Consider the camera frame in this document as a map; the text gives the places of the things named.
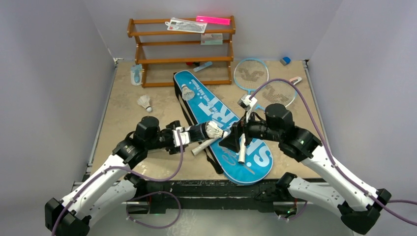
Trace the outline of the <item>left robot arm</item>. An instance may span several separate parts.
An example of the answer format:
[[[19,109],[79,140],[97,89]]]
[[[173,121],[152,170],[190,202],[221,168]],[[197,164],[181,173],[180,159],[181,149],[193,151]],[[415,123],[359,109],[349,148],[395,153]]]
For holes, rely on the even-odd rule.
[[[104,215],[128,200],[141,201],[151,196],[146,184],[155,178],[133,169],[151,150],[164,149],[169,154],[180,153],[185,147],[206,138],[206,124],[183,127],[178,120],[160,129],[159,120],[145,116],[117,144],[103,165],[78,188],[45,205],[45,225],[53,236],[86,236]]]

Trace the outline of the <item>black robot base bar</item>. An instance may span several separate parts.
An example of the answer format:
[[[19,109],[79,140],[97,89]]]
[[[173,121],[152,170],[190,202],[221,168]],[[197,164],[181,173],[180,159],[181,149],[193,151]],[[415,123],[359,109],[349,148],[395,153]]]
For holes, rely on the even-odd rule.
[[[165,214],[171,209],[256,210],[289,217],[302,209],[304,200],[292,197],[277,179],[264,179],[251,185],[229,180],[146,181],[128,175],[133,184],[135,204],[131,213]]]

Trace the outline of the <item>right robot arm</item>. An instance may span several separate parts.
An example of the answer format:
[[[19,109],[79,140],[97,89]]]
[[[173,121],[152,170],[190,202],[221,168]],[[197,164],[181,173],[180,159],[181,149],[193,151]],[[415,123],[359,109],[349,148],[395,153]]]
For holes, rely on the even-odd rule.
[[[278,142],[288,157],[317,173],[329,186],[310,183],[295,174],[285,173],[275,184],[277,196],[291,197],[319,205],[338,216],[352,231],[365,235],[375,225],[381,210],[391,198],[386,189],[376,189],[347,170],[310,131],[295,125],[292,113],[282,104],[270,104],[265,119],[242,117],[219,145],[240,153],[247,142],[260,139]]]

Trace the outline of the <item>black shuttlecock tube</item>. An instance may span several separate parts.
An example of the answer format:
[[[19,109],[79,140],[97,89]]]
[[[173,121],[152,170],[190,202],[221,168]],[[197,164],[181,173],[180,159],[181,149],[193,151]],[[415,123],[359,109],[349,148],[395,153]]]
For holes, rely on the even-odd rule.
[[[189,134],[190,142],[200,142],[211,139],[207,132],[208,122],[203,122],[197,125],[189,126],[185,131]]]

